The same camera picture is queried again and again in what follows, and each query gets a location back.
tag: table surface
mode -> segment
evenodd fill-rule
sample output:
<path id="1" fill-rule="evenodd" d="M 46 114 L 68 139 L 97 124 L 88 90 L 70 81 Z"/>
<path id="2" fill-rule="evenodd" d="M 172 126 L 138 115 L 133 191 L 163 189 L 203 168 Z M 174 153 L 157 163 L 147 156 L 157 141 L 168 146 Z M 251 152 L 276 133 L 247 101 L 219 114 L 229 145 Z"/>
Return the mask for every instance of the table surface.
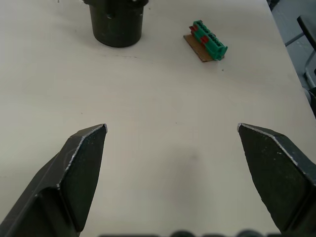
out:
<path id="1" fill-rule="evenodd" d="M 201 63 L 201 19 L 228 51 Z M 152 0 L 143 36 L 110 48 L 80 0 L 0 3 L 0 220 L 76 131 L 106 123 L 82 237 L 277 231 L 237 124 L 287 135 L 316 161 L 316 121 L 265 0 Z"/>

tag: black chair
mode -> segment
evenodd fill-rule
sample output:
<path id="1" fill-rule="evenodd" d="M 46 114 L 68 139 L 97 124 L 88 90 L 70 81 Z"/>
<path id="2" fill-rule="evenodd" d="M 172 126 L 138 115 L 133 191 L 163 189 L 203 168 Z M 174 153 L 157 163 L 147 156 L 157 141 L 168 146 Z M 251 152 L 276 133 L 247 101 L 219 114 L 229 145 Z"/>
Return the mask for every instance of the black chair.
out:
<path id="1" fill-rule="evenodd" d="M 307 82 L 309 83 L 309 85 L 311 86 L 311 88 L 314 88 L 316 87 L 316 85 L 315 85 L 315 82 L 312 80 L 312 77 L 308 71 L 308 65 L 312 61 L 312 58 L 314 57 L 315 50 L 316 50 L 316 16 L 315 15 L 313 16 L 300 15 L 297 18 L 297 22 L 300 25 L 303 32 L 300 33 L 298 36 L 294 37 L 293 39 L 291 39 L 290 41 L 288 41 L 287 43 L 285 43 L 285 46 L 292 44 L 294 41 L 298 40 L 303 35 L 306 36 L 306 38 L 308 39 L 308 41 L 310 42 L 314 50 L 305 64 L 304 76 Z"/>

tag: green terminal block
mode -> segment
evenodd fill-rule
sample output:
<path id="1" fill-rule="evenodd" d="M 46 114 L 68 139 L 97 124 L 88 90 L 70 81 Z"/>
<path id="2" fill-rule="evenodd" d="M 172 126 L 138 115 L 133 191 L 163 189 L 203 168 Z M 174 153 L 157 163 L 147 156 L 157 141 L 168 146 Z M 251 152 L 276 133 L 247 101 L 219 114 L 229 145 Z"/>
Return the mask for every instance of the green terminal block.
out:
<path id="1" fill-rule="evenodd" d="M 190 30 L 214 60 L 222 60 L 228 47 L 224 46 L 201 20 L 193 22 Z"/>

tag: floor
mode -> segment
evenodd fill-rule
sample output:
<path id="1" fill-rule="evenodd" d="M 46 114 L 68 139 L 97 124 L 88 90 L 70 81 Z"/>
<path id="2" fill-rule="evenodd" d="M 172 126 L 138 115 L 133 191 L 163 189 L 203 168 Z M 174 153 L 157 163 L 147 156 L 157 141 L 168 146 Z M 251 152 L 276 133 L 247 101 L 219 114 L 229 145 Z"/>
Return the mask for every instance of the floor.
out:
<path id="1" fill-rule="evenodd" d="M 301 14 L 313 14 L 316 10 L 315 0 L 280 0 L 275 6 L 272 14 L 275 18 L 276 25 L 280 31 L 281 37 L 284 42 L 289 41 L 296 35 L 302 32 L 296 19 Z M 288 54 L 291 57 L 292 63 L 296 73 L 305 89 L 310 89 L 307 84 L 304 74 L 305 63 L 313 51 L 312 46 L 305 36 L 295 41 L 287 47 Z M 309 66 L 310 75 L 316 82 L 314 70 L 316 68 L 316 57 Z"/>

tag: black cylinder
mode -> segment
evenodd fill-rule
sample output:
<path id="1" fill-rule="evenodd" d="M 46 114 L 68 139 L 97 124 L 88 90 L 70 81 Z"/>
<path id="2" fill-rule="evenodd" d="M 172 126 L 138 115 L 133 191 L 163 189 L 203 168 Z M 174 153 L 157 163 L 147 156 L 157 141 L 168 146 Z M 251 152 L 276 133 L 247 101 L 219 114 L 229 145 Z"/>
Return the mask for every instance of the black cylinder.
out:
<path id="1" fill-rule="evenodd" d="M 139 41 L 148 0 L 84 2 L 90 5 L 93 34 L 98 41 L 112 47 L 128 47 Z"/>

